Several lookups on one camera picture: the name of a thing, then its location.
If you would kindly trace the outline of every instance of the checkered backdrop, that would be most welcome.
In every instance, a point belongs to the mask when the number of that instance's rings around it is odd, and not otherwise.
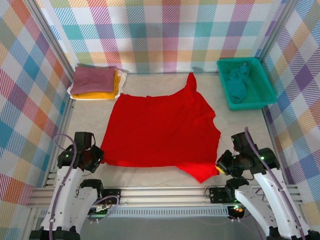
[[[62,121],[70,79],[23,0],[0,0],[0,240],[17,240]]]
[[[277,102],[267,107],[289,183],[320,230],[320,0],[301,0],[264,66]]]
[[[286,0],[37,0],[71,64],[214,72],[259,56]]]

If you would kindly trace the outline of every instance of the yellow towel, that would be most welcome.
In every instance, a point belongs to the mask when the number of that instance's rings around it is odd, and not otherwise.
[[[97,91],[97,92],[87,92],[80,94],[72,94],[74,99],[115,99],[115,96],[119,91],[119,83],[121,77],[118,76],[118,71],[114,70],[114,86],[113,92]]]

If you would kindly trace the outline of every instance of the red towel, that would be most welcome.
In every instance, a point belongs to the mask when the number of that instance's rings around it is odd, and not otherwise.
[[[131,96],[116,101],[102,142],[103,163],[122,167],[176,166],[200,183],[216,169],[220,131],[215,112],[197,92],[190,73],[186,86],[169,96]]]

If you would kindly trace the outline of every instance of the teal basket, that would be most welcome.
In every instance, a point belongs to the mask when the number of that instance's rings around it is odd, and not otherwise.
[[[226,81],[228,80],[230,71],[244,63],[249,64],[249,79],[248,83],[245,85],[246,97],[239,103],[233,103],[227,90]],[[276,94],[257,58],[239,57],[220,59],[217,62],[217,66],[230,110],[261,109],[268,104],[274,104],[276,102]]]

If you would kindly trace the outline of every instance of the blue cloth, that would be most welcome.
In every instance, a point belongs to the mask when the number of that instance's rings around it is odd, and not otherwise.
[[[225,84],[234,104],[240,103],[247,96],[246,84],[249,81],[249,71],[249,64],[243,63],[232,69],[227,76]]]

